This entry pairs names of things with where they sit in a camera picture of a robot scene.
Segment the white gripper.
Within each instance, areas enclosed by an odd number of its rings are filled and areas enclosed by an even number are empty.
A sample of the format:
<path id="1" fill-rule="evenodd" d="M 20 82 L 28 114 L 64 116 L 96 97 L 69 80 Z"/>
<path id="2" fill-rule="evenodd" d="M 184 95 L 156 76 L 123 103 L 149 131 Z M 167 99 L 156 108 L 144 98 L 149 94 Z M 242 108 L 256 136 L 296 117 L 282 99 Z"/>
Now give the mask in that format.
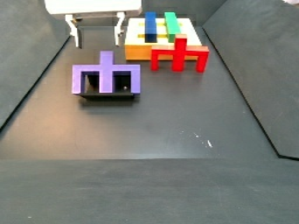
<path id="1" fill-rule="evenodd" d="M 45 10 L 55 18 L 64 18 L 75 46 L 81 48 L 79 22 L 83 18 L 112 18 L 116 16 L 115 44 L 120 46 L 121 25 L 128 17 L 143 11 L 141 0 L 44 0 Z"/>

